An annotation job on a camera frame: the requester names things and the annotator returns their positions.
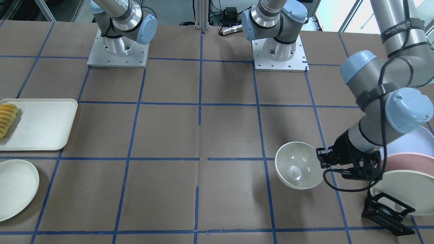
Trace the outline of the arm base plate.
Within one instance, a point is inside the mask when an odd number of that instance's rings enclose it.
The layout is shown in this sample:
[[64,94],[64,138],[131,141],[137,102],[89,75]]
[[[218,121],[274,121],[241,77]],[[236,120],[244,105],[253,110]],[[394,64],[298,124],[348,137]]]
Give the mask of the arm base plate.
[[292,44],[282,44],[273,38],[252,40],[256,71],[307,72],[310,70],[302,40],[298,35]]
[[150,44],[139,44],[126,37],[111,39],[98,30],[87,65],[92,67],[146,68]]

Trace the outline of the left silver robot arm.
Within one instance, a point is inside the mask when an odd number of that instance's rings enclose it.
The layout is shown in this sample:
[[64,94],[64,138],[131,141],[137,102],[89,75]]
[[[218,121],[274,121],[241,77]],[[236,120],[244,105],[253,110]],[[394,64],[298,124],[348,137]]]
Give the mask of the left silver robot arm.
[[329,148],[318,148],[324,173],[378,182],[388,144],[433,117],[433,103],[418,88],[433,84],[433,52],[412,0],[372,0],[387,58],[371,51],[351,55],[341,76],[364,116]]

